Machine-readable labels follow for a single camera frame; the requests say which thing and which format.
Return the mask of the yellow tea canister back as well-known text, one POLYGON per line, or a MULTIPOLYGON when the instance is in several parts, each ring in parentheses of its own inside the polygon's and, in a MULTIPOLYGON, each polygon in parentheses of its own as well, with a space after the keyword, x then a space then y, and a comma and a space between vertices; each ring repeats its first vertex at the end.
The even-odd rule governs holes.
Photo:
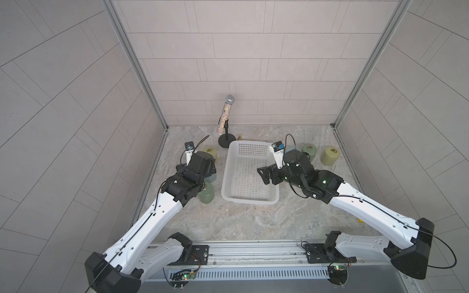
POLYGON ((340 150, 335 147, 328 146, 321 155, 321 162, 325 166, 333 166, 340 158, 340 150))

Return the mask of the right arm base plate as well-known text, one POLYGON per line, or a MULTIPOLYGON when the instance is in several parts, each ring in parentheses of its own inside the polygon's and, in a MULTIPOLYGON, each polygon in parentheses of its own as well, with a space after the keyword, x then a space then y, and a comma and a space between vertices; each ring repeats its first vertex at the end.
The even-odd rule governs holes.
POLYGON ((326 246, 321 243, 301 242, 301 247, 305 250, 309 264, 330 264, 335 262, 348 263, 347 257, 343 256, 336 248, 326 246))

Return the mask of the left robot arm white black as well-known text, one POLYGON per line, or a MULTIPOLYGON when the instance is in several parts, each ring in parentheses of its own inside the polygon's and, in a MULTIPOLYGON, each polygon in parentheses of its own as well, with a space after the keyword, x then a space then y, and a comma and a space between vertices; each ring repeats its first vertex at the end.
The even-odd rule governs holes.
POLYGON ((145 280, 175 262, 192 258, 192 241, 181 233, 149 251, 147 248, 188 201, 197 196, 205 179, 216 173, 215 158, 202 151, 193 153, 187 164, 160 187, 156 200, 140 219, 104 253, 92 253, 85 261, 88 291, 136 293, 145 280))

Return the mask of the white plastic perforated basket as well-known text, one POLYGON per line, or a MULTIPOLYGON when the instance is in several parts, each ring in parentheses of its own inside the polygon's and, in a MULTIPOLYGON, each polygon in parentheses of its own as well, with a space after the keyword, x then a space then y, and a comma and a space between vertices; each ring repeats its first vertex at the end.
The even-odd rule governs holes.
POLYGON ((221 195, 224 200, 254 205, 274 205, 279 186, 266 185, 257 169, 275 164, 270 143, 236 140, 228 148, 221 195))

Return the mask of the dark green tea canister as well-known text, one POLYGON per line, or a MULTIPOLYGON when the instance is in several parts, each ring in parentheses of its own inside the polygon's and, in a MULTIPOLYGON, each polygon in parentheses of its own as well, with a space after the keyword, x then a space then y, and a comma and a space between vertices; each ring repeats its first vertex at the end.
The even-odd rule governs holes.
POLYGON ((310 162, 313 162, 318 150, 314 144, 303 144, 302 152, 308 156, 310 162))

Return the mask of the yellow-green tea canister front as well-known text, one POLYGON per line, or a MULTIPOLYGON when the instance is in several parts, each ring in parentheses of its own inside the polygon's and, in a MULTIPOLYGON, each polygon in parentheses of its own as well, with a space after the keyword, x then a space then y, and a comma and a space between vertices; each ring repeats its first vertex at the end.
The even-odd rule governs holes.
POLYGON ((213 146, 208 146, 203 149, 205 153, 210 154, 215 160, 218 160, 217 149, 213 146))

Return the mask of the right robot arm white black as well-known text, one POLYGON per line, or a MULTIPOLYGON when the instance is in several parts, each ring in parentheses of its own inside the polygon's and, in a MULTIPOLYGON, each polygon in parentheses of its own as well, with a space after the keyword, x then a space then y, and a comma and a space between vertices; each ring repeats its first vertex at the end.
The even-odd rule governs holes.
POLYGON ((426 278, 433 222, 403 216, 364 195, 333 172, 316 170, 305 153, 276 148, 270 151, 274 164, 257 170, 265 184, 286 182, 298 187, 305 197, 342 209, 381 233, 376 238, 339 234, 333 238, 334 250, 345 258, 389 260, 409 277, 426 278))

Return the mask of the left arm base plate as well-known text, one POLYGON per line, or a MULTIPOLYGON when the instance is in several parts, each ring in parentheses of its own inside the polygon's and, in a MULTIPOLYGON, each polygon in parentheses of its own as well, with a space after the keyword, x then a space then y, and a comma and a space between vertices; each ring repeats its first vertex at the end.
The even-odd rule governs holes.
POLYGON ((209 245, 193 245, 191 250, 185 250, 178 261, 174 262, 173 265, 181 266, 195 266, 195 265, 207 265, 208 257, 210 252, 209 245))

